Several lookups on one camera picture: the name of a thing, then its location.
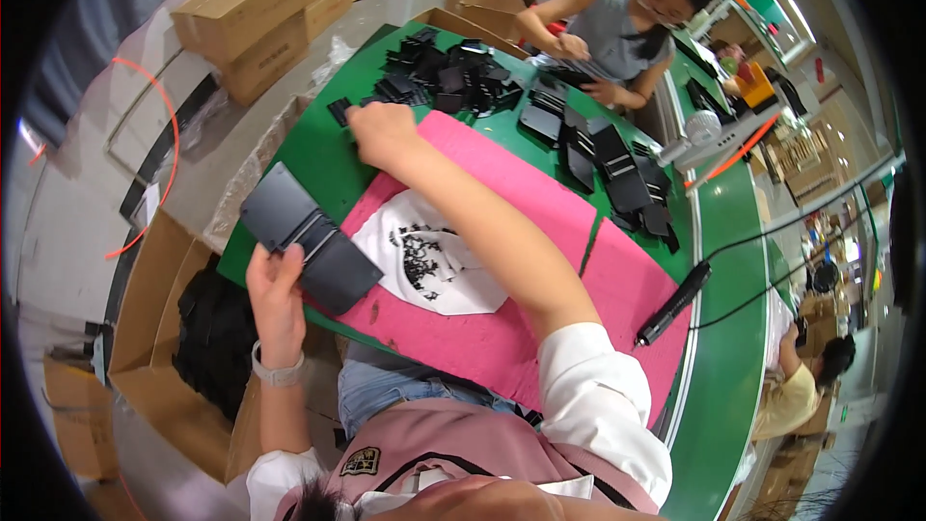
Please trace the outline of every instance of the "orange cord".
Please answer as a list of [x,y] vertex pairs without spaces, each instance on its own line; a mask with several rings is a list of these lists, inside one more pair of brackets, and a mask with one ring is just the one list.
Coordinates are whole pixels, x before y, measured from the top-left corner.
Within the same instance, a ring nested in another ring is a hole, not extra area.
[[33,157],[32,159],[29,160],[29,167],[32,167],[33,165],[35,165],[35,162],[39,161],[39,158],[41,157],[41,155],[42,155],[43,153],[45,153],[45,144],[44,144],[44,143],[43,143],[43,144],[41,145],[41,147],[39,148],[39,151],[35,154],[35,157]]
[[[705,179],[705,181],[712,179],[714,176],[718,176],[722,174],[723,172],[727,170],[728,167],[735,164],[737,161],[739,161],[740,158],[746,155],[747,151],[751,150],[756,145],[756,143],[758,143],[758,140],[761,139],[762,136],[765,135],[766,132],[769,131],[771,126],[775,124],[775,120],[778,119],[778,115],[780,114],[781,113],[775,113],[774,117],[772,117],[771,119],[766,121],[761,127],[759,127],[758,131],[756,131],[756,133],[754,133],[751,137],[749,137],[749,140],[747,140],[747,143],[743,145],[739,151],[736,151],[733,157],[731,157],[723,165],[715,169],[714,173],[710,174],[708,179]],[[694,181],[686,181],[685,186],[689,188],[692,185],[692,183],[694,183]]]
[[[164,201],[168,199],[168,193],[170,193],[170,188],[173,186],[174,176],[177,175],[177,157],[179,156],[179,125],[177,124],[177,113],[174,112],[173,105],[170,104],[170,99],[168,98],[168,94],[164,91],[164,87],[161,87],[161,84],[157,82],[157,79],[154,77],[154,75],[151,75],[145,71],[145,69],[143,69],[140,65],[134,64],[132,61],[127,61],[126,59],[122,59],[120,57],[113,57],[113,63],[124,64],[138,71],[142,75],[145,75],[145,78],[151,81],[151,84],[154,85],[154,87],[157,89],[157,92],[161,94],[161,98],[164,99],[164,104],[168,106],[168,110],[170,111],[170,122],[174,129],[174,162],[173,167],[170,168],[170,179],[168,180],[168,187],[164,189],[164,195],[161,196],[161,201],[157,204],[157,207],[160,207],[164,205]],[[106,259],[109,260],[110,258],[115,258],[126,249],[132,248],[133,245],[135,245],[135,243],[145,235],[147,230],[148,226],[145,226],[142,231],[138,232],[138,235],[135,236],[132,241],[125,245],[125,247],[117,249],[116,251],[110,251],[110,253],[106,255]]]

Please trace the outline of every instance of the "eyeglasses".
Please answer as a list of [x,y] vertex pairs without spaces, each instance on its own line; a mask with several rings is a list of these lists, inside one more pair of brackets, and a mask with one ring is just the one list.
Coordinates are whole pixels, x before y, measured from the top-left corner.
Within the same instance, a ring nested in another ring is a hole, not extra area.
[[671,28],[673,30],[681,29],[681,25],[683,24],[683,21],[674,21],[670,18],[667,18],[664,14],[657,11],[655,7],[649,3],[649,0],[637,0],[637,2],[639,2],[640,6],[645,8],[647,11],[649,11],[650,13],[653,13],[656,21],[660,25],[663,25],[664,27],[667,27],[667,28]]

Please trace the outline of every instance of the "white sleeve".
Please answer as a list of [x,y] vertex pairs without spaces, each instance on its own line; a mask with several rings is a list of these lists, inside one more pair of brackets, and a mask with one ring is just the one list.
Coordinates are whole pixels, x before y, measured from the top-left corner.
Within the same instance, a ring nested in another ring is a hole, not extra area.
[[544,422],[553,443],[581,447],[630,475],[659,507],[672,484],[668,448],[647,428],[649,383],[608,332],[583,322],[546,337],[537,353]]
[[314,447],[302,454],[284,451],[262,454],[247,472],[251,521],[273,521],[286,493],[325,473]]

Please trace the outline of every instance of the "gray shirt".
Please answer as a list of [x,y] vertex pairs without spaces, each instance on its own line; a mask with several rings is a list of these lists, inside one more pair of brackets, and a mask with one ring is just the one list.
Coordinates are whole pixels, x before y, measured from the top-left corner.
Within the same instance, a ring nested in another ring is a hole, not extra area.
[[642,41],[625,39],[637,34],[628,12],[630,1],[595,0],[591,6],[577,14],[566,32],[588,44],[592,60],[558,63],[614,83],[626,83],[671,56],[675,52],[675,42],[671,37],[654,59],[646,60],[636,56],[636,49]]

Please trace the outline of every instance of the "yellow shirt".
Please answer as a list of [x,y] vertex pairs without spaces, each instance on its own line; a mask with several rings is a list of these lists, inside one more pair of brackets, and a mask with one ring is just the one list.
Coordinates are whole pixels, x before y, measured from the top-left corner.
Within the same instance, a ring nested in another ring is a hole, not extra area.
[[762,395],[752,440],[788,434],[810,420],[819,407],[819,400],[813,374],[801,365],[790,378]]

